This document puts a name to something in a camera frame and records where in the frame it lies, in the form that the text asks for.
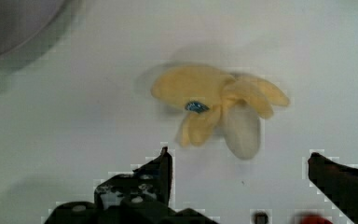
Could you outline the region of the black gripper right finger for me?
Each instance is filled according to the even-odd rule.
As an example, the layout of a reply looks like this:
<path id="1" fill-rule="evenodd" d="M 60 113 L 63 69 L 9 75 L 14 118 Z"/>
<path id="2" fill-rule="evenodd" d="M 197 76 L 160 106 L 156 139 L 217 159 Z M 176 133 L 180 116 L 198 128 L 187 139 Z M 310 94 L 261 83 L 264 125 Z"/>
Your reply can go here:
<path id="1" fill-rule="evenodd" d="M 358 168 L 339 164 L 313 152 L 308 178 L 348 219 L 358 224 Z"/>

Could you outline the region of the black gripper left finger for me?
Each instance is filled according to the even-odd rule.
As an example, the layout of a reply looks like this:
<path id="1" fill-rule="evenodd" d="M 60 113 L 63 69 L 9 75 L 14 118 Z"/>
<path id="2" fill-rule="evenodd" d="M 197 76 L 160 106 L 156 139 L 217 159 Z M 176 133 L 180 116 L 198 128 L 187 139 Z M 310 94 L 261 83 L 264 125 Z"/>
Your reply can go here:
<path id="1" fill-rule="evenodd" d="M 132 173 L 98 185 L 93 202 L 63 203 L 44 224 L 218 224 L 191 208 L 171 209 L 171 190 L 172 155 L 163 147 L 158 157 Z"/>

